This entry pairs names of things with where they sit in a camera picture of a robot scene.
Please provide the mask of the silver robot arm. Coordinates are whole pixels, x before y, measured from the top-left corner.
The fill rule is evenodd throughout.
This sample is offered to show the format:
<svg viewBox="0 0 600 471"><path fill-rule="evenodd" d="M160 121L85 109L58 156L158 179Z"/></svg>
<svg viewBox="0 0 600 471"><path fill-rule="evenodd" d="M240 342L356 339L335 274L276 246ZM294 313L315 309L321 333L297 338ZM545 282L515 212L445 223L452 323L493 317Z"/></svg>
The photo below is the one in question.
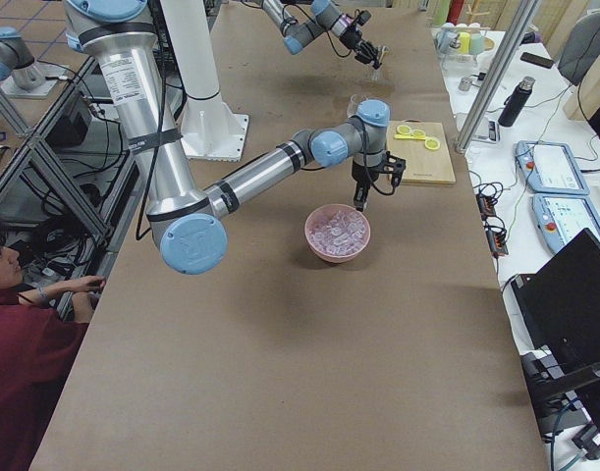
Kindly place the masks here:
<svg viewBox="0 0 600 471"><path fill-rule="evenodd" d="M164 262L183 274L215 267L227 249L222 219L307 164L354 162L355 207L389 162L389 106L361 102L333 128L297 132L208 188L192 158L241 158L248 116L232 112L217 78L205 9L164 1L154 19L145 1L68 1L72 48L93 57L146 181L146 217Z"/></svg>
<svg viewBox="0 0 600 471"><path fill-rule="evenodd" d="M300 5L300 1L241 1L241 4L263 11L281 33L283 43L292 55L298 55L325 35L337 57L353 56L375 71L382 66L385 47L374 45L362 35L361 28L371 19L368 10L356 9L350 16L335 1L326 0L312 1L310 12Z"/></svg>

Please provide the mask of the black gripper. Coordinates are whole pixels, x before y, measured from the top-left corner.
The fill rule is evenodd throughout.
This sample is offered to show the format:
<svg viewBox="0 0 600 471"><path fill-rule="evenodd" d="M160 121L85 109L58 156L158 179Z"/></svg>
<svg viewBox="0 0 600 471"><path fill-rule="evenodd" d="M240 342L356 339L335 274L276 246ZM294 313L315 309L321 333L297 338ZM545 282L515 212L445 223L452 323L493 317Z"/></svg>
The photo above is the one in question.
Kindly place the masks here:
<svg viewBox="0 0 600 471"><path fill-rule="evenodd" d="M354 205L358 205L360 212L365 210L367 206L367 193L377 181L378 176L379 174L374 167L365 168L362 164L353 162L352 177L356 183L353 202Z"/></svg>
<svg viewBox="0 0 600 471"><path fill-rule="evenodd" d="M355 59L364 65L369 65L373 69L379 69L381 62L386 54L386 46L373 46L370 42L362 38L359 29L348 27L340 35L340 41L351 51L355 53Z"/></svg>

